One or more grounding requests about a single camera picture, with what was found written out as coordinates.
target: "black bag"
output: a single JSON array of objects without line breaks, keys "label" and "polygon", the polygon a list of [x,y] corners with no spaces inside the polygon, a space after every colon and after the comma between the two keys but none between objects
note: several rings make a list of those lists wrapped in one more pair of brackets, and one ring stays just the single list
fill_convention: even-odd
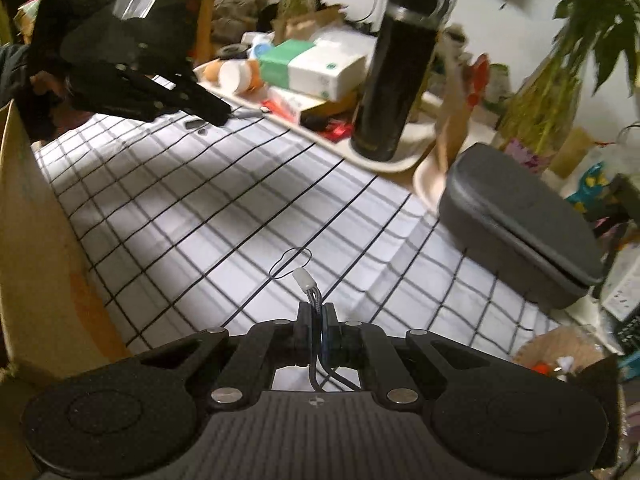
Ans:
[{"label": "black bag", "polygon": [[469,258],[542,309],[566,308],[602,279],[580,213],[491,146],[475,144],[452,165],[440,220]]}]

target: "bottle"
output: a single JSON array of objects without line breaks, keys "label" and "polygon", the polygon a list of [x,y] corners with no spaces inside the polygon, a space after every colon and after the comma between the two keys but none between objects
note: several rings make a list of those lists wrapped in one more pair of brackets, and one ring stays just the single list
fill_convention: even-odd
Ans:
[{"label": "bottle", "polygon": [[450,0],[388,0],[351,137],[370,160],[391,160]]}]

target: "tissue box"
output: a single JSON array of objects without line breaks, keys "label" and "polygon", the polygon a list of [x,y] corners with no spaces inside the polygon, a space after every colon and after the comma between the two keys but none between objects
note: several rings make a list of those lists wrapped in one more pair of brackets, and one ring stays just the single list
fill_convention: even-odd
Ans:
[{"label": "tissue box", "polygon": [[260,57],[260,77],[272,86],[339,101],[364,81],[365,61],[338,47],[288,40]]}]

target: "white tablecloth with black grid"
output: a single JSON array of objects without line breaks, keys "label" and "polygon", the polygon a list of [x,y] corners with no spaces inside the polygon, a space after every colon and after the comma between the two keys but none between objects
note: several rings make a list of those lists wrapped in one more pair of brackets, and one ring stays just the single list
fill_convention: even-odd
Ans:
[{"label": "white tablecloth with black grid", "polygon": [[[188,119],[95,116],[36,153],[132,352],[295,319],[306,298],[291,275],[269,275],[292,247],[312,251],[306,268],[340,320],[388,335],[427,328],[508,358],[555,326],[401,187],[267,119],[204,134]],[[305,373],[282,370],[274,388],[308,390]]]}]

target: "white plate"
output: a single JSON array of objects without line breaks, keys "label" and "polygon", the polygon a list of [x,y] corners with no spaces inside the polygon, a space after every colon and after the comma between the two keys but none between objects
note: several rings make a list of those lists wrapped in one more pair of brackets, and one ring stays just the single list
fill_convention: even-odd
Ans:
[{"label": "white plate", "polygon": [[[229,94],[212,83],[202,80],[202,74],[208,64],[209,63],[200,65],[194,70],[203,88],[207,89],[207,91],[212,94],[219,95],[220,97],[233,101],[239,105],[248,108],[260,107],[260,102],[265,98],[264,92],[258,91],[253,94],[240,97],[234,94]],[[290,121],[280,118],[274,114],[268,115],[267,118],[270,121],[281,124],[286,128],[290,128],[300,136],[306,137],[312,142],[315,142],[330,152],[341,156],[356,166],[376,173],[399,173],[400,171],[412,168],[418,160],[420,160],[422,154],[430,148],[434,139],[433,124],[435,119],[429,117],[427,114],[421,114],[419,122],[410,123],[404,127],[404,131],[400,137],[400,144],[394,157],[388,162],[377,162],[375,160],[369,160],[368,158],[354,152],[351,148],[350,139],[344,139],[340,142],[333,143],[315,132],[303,128],[299,124],[291,123]]]},{"label": "white plate", "polygon": [[[460,149],[460,153],[464,152],[469,146],[473,146],[476,142],[490,144],[494,139],[495,130],[484,124],[469,121],[469,134]],[[438,203],[446,186],[447,175],[440,171],[438,161],[436,160],[436,150],[431,153],[420,163],[414,173],[414,191],[422,200],[427,209],[434,214],[438,214]]]}]

